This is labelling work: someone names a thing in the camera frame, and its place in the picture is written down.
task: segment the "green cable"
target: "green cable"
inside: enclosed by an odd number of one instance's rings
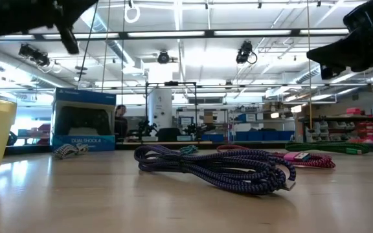
[[[369,147],[362,143],[351,142],[333,142],[333,143],[297,143],[289,142],[286,144],[288,151],[308,151],[321,150],[337,153],[347,153],[351,155],[362,155],[369,152]]]

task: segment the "game controller image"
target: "game controller image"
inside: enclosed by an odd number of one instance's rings
[[[62,107],[56,121],[56,135],[68,135],[71,128],[93,128],[99,135],[112,135],[109,115],[103,109]]]

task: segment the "box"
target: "box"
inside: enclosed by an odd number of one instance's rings
[[[213,124],[214,123],[214,116],[212,115],[212,111],[205,111],[204,112],[204,123],[206,123],[206,124]]]
[[[89,151],[115,150],[116,95],[56,88],[52,105],[53,150],[70,144]]]

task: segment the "red braided cable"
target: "red braided cable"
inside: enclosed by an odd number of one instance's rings
[[[222,145],[217,147],[217,151],[221,150],[250,150],[249,148],[238,146],[238,145]],[[273,152],[273,156],[283,158],[286,153],[282,152]],[[310,153],[310,158],[304,162],[289,161],[292,165],[295,166],[307,166],[314,168],[335,168],[336,165],[332,162],[332,157],[327,154],[322,153]]]

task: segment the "red container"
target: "red container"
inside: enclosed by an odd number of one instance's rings
[[[346,109],[346,114],[360,115],[361,110],[357,107],[351,107]]]

